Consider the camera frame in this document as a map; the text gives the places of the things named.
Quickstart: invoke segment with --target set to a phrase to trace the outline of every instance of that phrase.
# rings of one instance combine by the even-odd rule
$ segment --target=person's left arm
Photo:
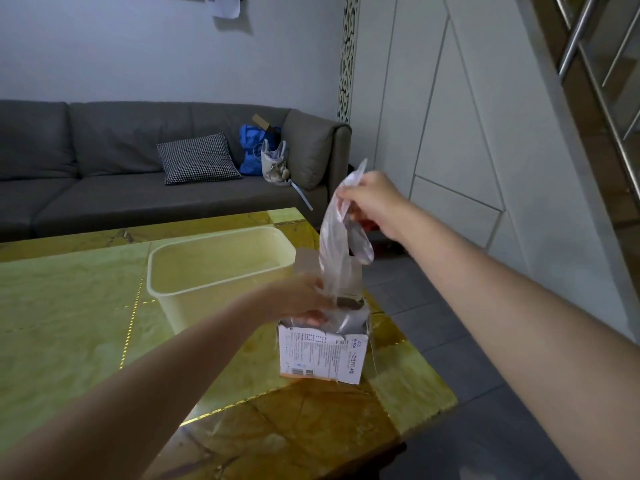
[[[0,478],[139,478],[261,324],[333,306],[318,285],[312,276],[270,283],[184,330],[21,440],[0,460]]]

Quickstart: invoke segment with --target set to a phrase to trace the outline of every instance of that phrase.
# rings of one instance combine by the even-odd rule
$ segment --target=marble table
[[[0,451],[173,332],[147,258],[191,235],[274,225],[300,248],[318,234],[296,209],[0,244]],[[245,343],[145,474],[150,479],[315,479],[348,471],[457,404],[367,296],[371,352],[351,386],[278,375],[275,327]]]

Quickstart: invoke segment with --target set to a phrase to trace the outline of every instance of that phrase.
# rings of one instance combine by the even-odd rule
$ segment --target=couch
[[[258,113],[282,127],[292,187],[262,177],[165,185],[156,144],[238,132]],[[297,207],[319,226],[346,176],[351,129],[294,109],[169,102],[0,101],[0,242]]]

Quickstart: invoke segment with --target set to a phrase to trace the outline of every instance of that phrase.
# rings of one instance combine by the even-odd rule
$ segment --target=plastic bin
[[[295,257],[270,226],[166,244],[149,255],[147,290],[179,333],[245,291],[290,275]]]

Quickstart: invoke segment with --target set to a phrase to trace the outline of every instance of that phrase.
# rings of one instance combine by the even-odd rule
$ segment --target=person's right hand
[[[409,201],[398,192],[388,176],[380,171],[370,171],[362,176],[357,187],[339,187],[336,191],[338,205],[341,200],[351,201],[351,218],[372,220],[389,238],[398,241],[397,212]]]

